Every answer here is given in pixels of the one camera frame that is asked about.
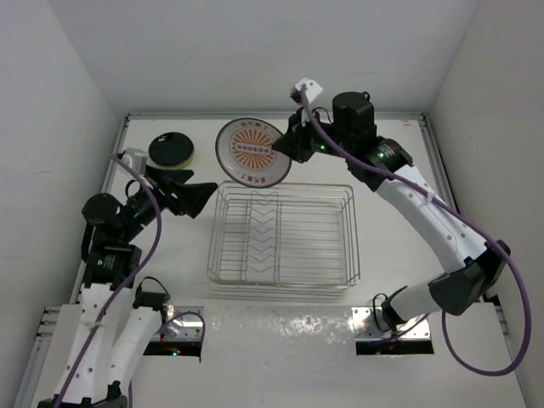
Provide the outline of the black plate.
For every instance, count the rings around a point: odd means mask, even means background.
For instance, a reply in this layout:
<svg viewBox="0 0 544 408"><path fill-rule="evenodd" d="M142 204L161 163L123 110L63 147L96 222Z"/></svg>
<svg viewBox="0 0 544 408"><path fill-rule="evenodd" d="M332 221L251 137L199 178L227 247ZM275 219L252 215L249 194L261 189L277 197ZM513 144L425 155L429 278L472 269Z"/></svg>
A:
<svg viewBox="0 0 544 408"><path fill-rule="evenodd" d="M193 157L195 146L184 133L169 132L154 138L148 148L149 158L159 165L172 166Z"/></svg>

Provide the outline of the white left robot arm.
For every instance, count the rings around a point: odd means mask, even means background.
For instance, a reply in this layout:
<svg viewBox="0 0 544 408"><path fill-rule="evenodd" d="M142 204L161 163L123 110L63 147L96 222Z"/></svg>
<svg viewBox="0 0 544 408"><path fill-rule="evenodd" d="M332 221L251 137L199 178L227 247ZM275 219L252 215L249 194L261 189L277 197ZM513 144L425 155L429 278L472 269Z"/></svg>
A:
<svg viewBox="0 0 544 408"><path fill-rule="evenodd" d="M151 222L162 229L162 211L196 218L217 190L214 182L190 183L190 170L147 167L131 172L139 189L120 203L98 193L82 208L85 270L79 318L71 351L52 397L40 407L127 407L128 389L150 340L165 321L166 293L135 289L136 275L158 247L148 253L133 240Z"/></svg>

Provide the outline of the teal blue patterned plate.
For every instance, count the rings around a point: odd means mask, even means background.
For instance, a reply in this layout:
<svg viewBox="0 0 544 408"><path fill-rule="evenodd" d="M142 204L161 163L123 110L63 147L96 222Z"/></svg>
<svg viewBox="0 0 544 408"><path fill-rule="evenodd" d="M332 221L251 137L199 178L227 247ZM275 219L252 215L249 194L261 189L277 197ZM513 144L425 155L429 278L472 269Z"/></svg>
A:
<svg viewBox="0 0 544 408"><path fill-rule="evenodd" d="M158 168L158 169L161 169L161 170L165 170L165 171L182 170L182 169L186 169L191 164L192 161L193 161L193 157L191 156L187 160L182 161L182 162L180 162L178 164L175 164L175 165L172 165L172 166L159 165L159 164L155 163L155 167Z"/></svg>

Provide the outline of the white plate orange sunburst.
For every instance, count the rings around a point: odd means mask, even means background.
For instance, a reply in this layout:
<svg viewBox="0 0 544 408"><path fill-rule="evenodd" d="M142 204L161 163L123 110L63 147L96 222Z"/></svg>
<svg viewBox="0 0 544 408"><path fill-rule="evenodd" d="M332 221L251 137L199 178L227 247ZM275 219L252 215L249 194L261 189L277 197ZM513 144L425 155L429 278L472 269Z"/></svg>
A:
<svg viewBox="0 0 544 408"><path fill-rule="evenodd" d="M282 133L253 117L227 122L218 132L215 153L219 166L235 182L251 188L270 188L283 181L292 160L273 149Z"/></svg>

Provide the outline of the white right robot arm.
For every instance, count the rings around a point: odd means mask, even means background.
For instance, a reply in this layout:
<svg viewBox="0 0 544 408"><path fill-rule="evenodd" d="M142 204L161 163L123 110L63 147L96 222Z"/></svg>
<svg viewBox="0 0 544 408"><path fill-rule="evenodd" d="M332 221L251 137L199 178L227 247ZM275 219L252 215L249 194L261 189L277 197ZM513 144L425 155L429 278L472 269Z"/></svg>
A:
<svg viewBox="0 0 544 408"><path fill-rule="evenodd" d="M490 242L449 212L395 140L378 135L374 106L367 92L345 92L333 100L333 121L323 123L309 106L309 91L295 90L299 109L274 150L305 163L322 153L345 158L349 172L393 206L425 240L439 260L440 275L403 286L381 305L389 330L418 315L444 311L461 315L498 280L508 252L502 241Z"/></svg>

